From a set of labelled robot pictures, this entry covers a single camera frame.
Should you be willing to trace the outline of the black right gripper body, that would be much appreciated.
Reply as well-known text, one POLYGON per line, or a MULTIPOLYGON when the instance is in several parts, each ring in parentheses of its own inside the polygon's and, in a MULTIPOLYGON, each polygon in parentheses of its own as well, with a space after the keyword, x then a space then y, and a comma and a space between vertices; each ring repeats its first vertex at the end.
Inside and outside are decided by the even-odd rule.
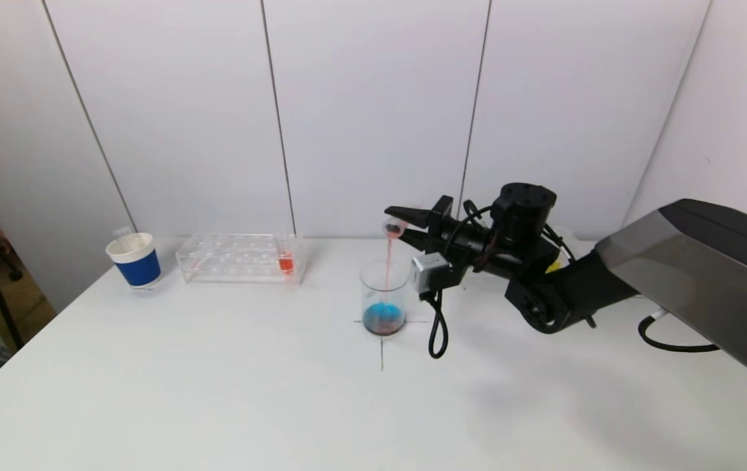
POLYGON ((448 262, 488 262, 496 256, 496 233, 493 227, 482 226, 490 206, 478 209, 466 200, 468 209, 463 220, 451 216, 453 199, 442 196, 430 211, 427 253, 440 253, 448 262))

